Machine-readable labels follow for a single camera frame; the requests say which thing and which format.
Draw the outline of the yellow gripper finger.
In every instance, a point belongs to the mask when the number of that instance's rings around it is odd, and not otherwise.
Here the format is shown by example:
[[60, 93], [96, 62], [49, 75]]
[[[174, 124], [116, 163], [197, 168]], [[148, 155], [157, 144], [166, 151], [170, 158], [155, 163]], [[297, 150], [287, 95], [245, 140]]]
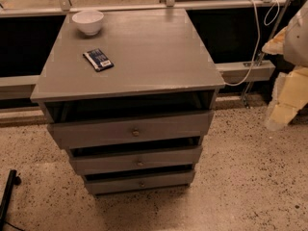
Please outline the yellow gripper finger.
[[290, 73], [279, 73], [272, 90], [265, 126], [271, 131], [286, 127], [308, 104], [308, 68], [296, 66]]
[[281, 29], [272, 39], [270, 39], [262, 47], [262, 51], [266, 54], [282, 55], [286, 31], [287, 31], [286, 27]]

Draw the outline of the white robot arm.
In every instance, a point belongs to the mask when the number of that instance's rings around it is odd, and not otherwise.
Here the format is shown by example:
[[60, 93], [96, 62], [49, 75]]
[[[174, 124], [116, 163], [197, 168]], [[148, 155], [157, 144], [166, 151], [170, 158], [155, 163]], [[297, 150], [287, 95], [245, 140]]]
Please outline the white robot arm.
[[308, 104], [308, 1], [262, 51], [282, 55], [294, 69], [279, 73], [272, 90], [265, 125], [271, 131], [286, 127]]

